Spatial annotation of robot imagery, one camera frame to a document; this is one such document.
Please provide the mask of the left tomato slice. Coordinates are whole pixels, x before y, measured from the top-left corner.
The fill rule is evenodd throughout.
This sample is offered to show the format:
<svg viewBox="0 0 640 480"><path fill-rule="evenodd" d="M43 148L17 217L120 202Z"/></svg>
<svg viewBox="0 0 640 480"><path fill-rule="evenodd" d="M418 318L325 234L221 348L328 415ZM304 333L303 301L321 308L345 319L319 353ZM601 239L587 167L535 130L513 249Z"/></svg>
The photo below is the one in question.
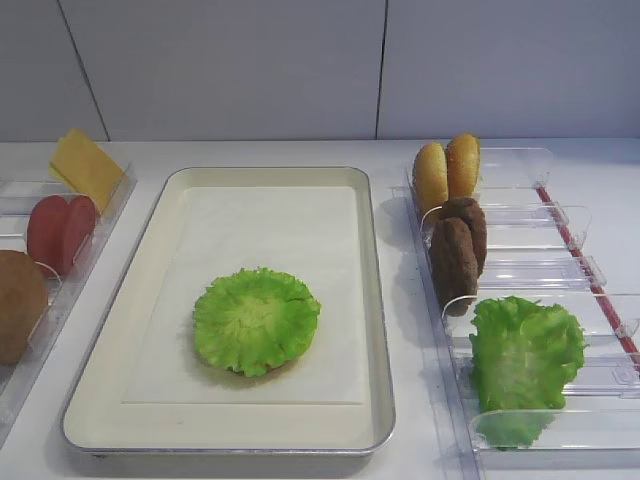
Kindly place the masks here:
<svg viewBox="0 0 640 480"><path fill-rule="evenodd" d="M61 259L61 230L69 204L59 195L40 200L33 208L27 227L27 253L57 273Z"/></svg>

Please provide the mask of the yellow cheese slice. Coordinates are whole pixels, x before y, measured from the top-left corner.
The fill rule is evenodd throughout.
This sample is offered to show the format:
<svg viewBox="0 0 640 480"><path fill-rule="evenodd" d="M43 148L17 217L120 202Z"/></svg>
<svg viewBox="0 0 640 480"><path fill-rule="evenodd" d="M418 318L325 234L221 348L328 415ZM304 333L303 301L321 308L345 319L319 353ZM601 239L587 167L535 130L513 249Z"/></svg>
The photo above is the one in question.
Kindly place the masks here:
<svg viewBox="0 0 640 480"><path fill-rule="evenodd" d="M100 214L124 176L124 170L77 128L58 140L48 170L72 191L88 196Z"/></svg>

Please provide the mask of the lettuce leaf on tray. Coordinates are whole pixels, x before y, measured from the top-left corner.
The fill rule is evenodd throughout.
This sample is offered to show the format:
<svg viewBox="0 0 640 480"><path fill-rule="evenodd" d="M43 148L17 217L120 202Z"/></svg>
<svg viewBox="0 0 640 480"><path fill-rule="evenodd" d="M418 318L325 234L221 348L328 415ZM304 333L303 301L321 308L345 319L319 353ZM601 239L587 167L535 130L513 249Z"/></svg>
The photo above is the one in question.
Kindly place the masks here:
<svg viewBox="0 0 640 480"><path fill-rule="evenodd" d="M195 351L211 367L261 377L307 352L320 314L320 302L294 275L241 269L196 300Z"/></svg>

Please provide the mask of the bun slice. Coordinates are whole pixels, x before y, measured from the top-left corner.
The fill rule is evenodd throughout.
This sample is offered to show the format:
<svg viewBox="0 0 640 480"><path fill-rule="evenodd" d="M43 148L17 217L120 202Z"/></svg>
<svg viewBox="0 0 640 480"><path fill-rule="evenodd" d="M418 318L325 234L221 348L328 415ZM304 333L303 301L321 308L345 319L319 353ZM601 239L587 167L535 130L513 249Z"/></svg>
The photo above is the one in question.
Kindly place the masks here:
<svg viewBox="0 0 640 480"><path fill-rule="evenodd" d="M447 144L445 157L449 197L471 196L479 176L479 140L469 133L459 134Z"/></svg>
<svg viewBox="0 0 640 480"><path fill-rule="evenodd" d="M448 200L447 161L440 143L428 143L419 150L413 163L412 178L422 214Z"/></svg>

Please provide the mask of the clear left acrylic rack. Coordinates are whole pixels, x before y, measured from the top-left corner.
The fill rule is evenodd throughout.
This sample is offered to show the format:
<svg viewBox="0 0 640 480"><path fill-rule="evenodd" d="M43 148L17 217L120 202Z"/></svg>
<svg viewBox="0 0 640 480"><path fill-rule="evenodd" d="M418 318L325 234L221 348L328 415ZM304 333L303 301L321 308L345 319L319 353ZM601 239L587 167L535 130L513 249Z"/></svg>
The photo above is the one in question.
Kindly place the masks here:
<svg viewBox="0 0 640 480"><path fill-rule="evenodd" d="M17 418L74 304L82 292L97 259L136 186L132 164L114 188L109 204L97 217L93 233L85 239L74 256L74 266L67 275L53 272L45 279L48 307L29 336L27 349L14 366L1 368L1 427L9 429ZM76 194L54 181L1 181L1 247L24 252L27 247L27 224L38 201L59 195L71 201Z"/></svg>

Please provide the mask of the left bun slice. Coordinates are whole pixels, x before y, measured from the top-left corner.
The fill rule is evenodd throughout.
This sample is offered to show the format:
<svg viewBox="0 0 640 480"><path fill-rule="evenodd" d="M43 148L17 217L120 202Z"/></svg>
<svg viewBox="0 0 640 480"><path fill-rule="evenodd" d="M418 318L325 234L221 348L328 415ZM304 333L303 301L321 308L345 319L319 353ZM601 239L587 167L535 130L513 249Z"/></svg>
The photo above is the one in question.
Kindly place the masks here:
<svg viewBox="0 0 640 480"><path fill-rule="evenodd" d="M448 200L447 161L440 143L428 143L419 150L413 163L412 178L422 214Z"/></svg>

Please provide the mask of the tomato slice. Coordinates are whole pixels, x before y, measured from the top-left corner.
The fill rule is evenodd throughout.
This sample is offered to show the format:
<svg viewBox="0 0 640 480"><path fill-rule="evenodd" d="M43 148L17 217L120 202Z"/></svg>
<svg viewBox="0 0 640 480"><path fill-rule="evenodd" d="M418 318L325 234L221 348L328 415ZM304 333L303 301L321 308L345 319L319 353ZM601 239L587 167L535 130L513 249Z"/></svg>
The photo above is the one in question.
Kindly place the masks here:
<svg viewBox="0 0 640 480"><path fill-rule="evenodd" d="M96 223L96 209L88 196L75 197L66 207L59 232L58 259L56 271L67 275L83 242L93 233Z"/></svg>
<svg viewBox="0 0 640 480"><path fill-rule="evenodd" d="M59 195L40 200L33 208L27 227L27 253L57 273L61 259L61 230L69 204Z"/></svg>

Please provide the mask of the rear brown meat patty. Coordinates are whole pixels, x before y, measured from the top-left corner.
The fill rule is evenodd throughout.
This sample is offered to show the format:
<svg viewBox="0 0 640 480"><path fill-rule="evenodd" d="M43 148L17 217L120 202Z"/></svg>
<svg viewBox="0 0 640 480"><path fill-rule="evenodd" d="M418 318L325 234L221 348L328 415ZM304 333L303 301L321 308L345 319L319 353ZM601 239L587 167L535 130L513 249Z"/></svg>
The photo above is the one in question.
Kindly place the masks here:
<svg viewBox="0 0 640 480"><path fill-rule="evenodd" d="M456 197L447 200L441 208L442 219L457 217L469 228L478 275L484 270L487 255L487 224L485 213L472 197Z"/></svg>

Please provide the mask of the lettuce leaf in rack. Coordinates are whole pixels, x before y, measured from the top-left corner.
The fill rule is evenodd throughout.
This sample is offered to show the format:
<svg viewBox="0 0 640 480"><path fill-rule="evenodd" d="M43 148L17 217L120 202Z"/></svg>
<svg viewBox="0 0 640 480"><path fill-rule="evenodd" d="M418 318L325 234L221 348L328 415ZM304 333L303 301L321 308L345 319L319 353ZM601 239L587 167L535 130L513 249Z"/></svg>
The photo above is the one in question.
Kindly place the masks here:
<svg viewBox="0 0 640 480"><path fill-rule="evenodd" d="M581 325L559 304L517 296L483 300L474 312L477 432L497 449L529 447L565 407L563 389L584 365Z"/></svg>

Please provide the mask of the clear right acrylic rack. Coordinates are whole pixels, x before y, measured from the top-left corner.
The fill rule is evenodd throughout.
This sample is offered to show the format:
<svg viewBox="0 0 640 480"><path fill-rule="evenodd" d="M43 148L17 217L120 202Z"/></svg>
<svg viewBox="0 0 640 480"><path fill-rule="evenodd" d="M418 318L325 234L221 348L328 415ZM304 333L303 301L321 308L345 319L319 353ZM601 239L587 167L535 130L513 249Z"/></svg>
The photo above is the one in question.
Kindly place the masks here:
<svg viewBox="0 0 640 480"><path fill-rule="evenodd" d="M458 479L500 469L615 469L639 464L639 298L613 294L581 248L591 222L581 205L547 190L551 153L485 148L475 197L487 223L487 257L477 291L440 303L431 279L433 226L412 185L403 190L441 376L436 431ZM470 334L475 307L523 298L574 315L586 343L583 367L561 409L483 411L473 385Z"/></svg>

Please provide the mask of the right tomato slice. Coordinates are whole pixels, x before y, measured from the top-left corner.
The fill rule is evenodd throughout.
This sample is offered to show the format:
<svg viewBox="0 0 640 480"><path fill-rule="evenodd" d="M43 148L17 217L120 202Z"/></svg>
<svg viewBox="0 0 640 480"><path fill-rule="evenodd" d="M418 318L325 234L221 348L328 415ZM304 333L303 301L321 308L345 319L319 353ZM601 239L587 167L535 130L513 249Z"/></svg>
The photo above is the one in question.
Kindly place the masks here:
<svg viewBox="0 0 640 480"><path fill-rule="evenodd" d="M93 233L96 223L96 209L88 196L75 197L66 207L59 232L58 259L56 271L67 275L83 242Z"/></svg>

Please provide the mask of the clear acrylic rack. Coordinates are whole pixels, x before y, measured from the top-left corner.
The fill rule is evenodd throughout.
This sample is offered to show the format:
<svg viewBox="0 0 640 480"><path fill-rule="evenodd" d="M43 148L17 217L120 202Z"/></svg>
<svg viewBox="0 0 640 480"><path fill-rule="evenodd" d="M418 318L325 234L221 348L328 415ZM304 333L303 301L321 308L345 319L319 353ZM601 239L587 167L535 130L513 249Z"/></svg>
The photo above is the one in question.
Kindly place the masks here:
<svg viewBox="0 0 640 480"><path fill-rule="evenodd" d="M475 197L487 223L487 257L477 291L440 303L431 279L433 226L412 185L403 190L441 376L436 431L458 479L500 469L615 469L639 464L639 298L613 294L581 248L591 222L581 205L547 190L551 153L485 148ZM473 385L470 334L475 307L523 298L574 315L586 343L583 367L561 409L483 411Z"/></svg>
<svg viewBox="0 0 640 480"><path fill-rule="evenodd" d="M67 275L53 272L45 279L48 307L29 336L27 349L14 366L1 368L1 427L9 429L17 418L74 304L82 292L97 259L136 186L132 164L114 188L109 204L97 217L93 233L85 239L74 256L74 266ZM27 224L38 201L59 195L71 201L76 194L54 181L1 181L1 247L24 252L27 247Z"/></svg>

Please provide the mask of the cream metal tray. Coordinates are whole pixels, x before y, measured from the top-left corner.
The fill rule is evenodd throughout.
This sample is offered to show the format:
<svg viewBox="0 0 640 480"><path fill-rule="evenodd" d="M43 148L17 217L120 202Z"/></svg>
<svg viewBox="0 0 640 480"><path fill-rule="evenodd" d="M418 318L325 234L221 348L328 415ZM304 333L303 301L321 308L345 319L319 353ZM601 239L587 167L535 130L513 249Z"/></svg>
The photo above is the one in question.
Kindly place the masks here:
<svg viewBox="0 0 640 480"><path fill-rule="evenodd" d="M215 279L287 272L319 301L309 350L264 376L206 365L192 312ZM354 167L171 174L62 419L95 454L367 455L395 405L368 176Z"/></svg>

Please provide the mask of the brown meat patty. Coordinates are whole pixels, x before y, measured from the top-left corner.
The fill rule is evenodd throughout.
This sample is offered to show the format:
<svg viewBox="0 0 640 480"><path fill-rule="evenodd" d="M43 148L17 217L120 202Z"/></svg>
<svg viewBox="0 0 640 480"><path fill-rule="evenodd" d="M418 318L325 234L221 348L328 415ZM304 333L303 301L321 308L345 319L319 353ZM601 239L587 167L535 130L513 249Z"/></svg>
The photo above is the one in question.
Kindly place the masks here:
<svg viewBox="0 0 640 480"><path fill-rule="evenodd" d="M449 315L464 315L477 293L478 264L471 232L458 217L435 224L429 257L440 307Z"/></svg>
<svg viewBox="0 0 640 480"><path fill-rule="evenodd" d="M469 228L478 275L484 270L487 255L487 224L485 213L472 197L456 197L447 200L441 208L442 219L457 217Z"/></svg>

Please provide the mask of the brown bread bun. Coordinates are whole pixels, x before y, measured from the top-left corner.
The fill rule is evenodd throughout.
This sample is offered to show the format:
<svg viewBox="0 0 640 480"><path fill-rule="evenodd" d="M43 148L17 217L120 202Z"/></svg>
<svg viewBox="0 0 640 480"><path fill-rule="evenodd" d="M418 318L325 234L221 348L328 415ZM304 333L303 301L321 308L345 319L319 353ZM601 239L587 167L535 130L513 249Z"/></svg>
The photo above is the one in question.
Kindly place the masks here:
<svg viewBox="0 0 640 480"><path fill-rule="evenodd" d="M1 364L16 364L48 305L40 267L25 253L1 251Z"/></svg>

